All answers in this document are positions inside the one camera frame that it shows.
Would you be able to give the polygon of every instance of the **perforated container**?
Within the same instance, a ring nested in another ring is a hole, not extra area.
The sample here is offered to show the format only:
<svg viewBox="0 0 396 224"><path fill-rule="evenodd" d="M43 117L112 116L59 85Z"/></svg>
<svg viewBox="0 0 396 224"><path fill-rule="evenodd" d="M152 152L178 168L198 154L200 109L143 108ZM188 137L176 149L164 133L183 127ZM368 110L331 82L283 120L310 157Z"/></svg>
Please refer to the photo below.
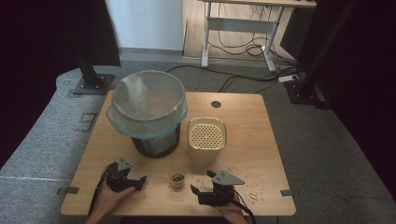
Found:
<svg viewBox="0 0 396 224"><path fill-rule="evenodd" d="M198 164L213 164L227 143L227 133L220 119L196 118L187 130L189 156Z"/></svg>

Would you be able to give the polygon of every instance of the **small cup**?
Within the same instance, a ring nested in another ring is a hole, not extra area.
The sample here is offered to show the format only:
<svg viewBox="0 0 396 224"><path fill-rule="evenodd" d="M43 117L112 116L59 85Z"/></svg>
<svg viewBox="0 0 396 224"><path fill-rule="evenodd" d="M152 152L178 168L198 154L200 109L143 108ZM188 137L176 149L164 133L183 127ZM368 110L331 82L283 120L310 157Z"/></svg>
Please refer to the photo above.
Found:
<svg viewBox="0 0 396 224"><path fill-rule="evenodd" d="M169 184L173 188L182 188L184 186L184 182L186 181L187 168L182 163L175 162L169 166L167 175Z"/></svg>

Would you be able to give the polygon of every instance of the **standing desk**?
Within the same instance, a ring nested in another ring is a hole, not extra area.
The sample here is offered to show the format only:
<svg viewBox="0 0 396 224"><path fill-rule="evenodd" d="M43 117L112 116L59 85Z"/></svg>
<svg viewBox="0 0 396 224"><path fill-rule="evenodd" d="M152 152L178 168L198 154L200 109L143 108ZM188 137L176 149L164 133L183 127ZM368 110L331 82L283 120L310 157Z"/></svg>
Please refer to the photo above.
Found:
<svg viewBox="0 0 396 224"><path fill-rule="evenodd" d="M315 7L317 4L315 1L306 0L200 0L207 2L207 14L205 24L205 41L202 52L202 67L208 67L208 38L209 31L232 31L232 32L243 32L243 33L257 33L257 34L268 34L268 41L265 46L262 46L263 55L265 61L267 61L268 69L271 73L276 71L274 62L270 55L270 49L274 42L277 27L280 22L280 18L283 14L284 7ZM241 4L241 5L258 5L258 6L269 6L279 7L275 21L253 21L253 20L237 20L229 18L214 18L210 16L211 4L212 3L226 3L226 4Z"/></svg>
<svg viewBox="0 0 396 224"><path fill-rule="evenodd" d="M69 216L87 215L95 187L106 166L119 157L134 164L128 177L148 177L141 191L129 195L113 211L115 216L183 216L216 217L220 213L210 206L198 204L190 184L200 191L213 187L206 169L228 171L245 180L235 189L242 195L255 216L292 216L295 205L291 196L282 196L289 183L280 159L276 140L262 97L259 94L187 92L189 113L181 123L177 149L161 159L142 156L130 137L118 133L109 123L106 110L111 103L111 91L103 105L92 135L78 165L71 187L77 194L66 194L62 213ZM220 108L211 104L221 103ZM188 155L187 127L191 119L212 117L221 119L227 129L227 144L216 163L201 167ZM174 190L169 187L166 169L173 162L186 164L186 185Z"/></svg>

